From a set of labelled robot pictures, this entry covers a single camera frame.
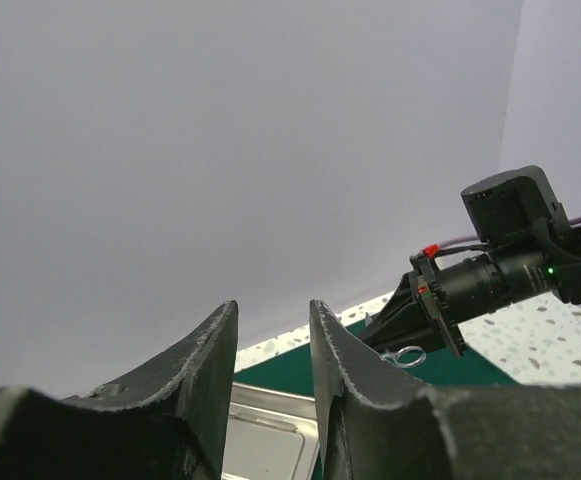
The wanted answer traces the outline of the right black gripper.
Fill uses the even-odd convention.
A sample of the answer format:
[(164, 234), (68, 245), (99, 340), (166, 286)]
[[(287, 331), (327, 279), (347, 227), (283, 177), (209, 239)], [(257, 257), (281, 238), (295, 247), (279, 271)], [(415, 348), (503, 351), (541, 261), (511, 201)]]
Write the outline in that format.
[(495, 174), (465, 188), (461, 198), (482, 253), (444, 269), (433, 254), (415, 256), (417, 296), (414, 275), (404, 274), (358, 334), (367, 346), (396, 351), (416, 345), (426, 353), (448, 348), (460, 357), (466, 350), (460, 323), (558, 287), (557, 243), (570, 225), (543, 169)]

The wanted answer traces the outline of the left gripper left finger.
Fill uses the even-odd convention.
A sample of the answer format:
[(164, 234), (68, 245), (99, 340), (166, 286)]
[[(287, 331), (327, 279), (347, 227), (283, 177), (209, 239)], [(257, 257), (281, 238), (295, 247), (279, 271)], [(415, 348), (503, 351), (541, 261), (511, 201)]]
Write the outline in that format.
[(80, 397), (0, 387), (0, 479), (218, 479), (238, 305)]

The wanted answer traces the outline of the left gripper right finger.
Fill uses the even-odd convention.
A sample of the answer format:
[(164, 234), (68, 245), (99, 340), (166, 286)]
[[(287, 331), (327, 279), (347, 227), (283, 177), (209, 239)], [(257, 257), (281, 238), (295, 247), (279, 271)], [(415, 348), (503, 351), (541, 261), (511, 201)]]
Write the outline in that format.
[(581, 387), (435, 387), (320, 300), (310, 352), (327, 479), (581, 479)]

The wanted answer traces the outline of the long steel curved forceps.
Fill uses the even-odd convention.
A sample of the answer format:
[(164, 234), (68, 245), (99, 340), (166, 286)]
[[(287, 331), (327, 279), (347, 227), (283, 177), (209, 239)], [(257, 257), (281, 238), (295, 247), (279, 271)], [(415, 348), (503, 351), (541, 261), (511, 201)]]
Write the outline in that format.
[(427, 353), (416, 345), (402, 347), (396, 351), (385, 351), (380, 357), (400, 369), (410, 369), (423, 364)]

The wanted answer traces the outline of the stainless steel instrument tray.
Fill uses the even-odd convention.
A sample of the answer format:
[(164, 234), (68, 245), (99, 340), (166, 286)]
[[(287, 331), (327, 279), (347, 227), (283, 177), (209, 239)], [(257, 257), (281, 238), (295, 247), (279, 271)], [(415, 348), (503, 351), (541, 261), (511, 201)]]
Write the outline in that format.
[(223, 479), (309, 480), (318, 456), (313, 398), (232, 385)]

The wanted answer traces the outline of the dark green surgical cloth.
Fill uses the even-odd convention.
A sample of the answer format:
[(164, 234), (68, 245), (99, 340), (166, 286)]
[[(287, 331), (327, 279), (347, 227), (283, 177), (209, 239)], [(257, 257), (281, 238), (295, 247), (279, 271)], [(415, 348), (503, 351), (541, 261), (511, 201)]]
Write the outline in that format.
[[(313, 396), (307, 324), (263, 340), (238, 352), (233, 380), (237, 383)], [(446, 350), (431, 353), (409, 370), (436, 386), (511, 385), (515, 381), (474, 350), (456, 358)]]

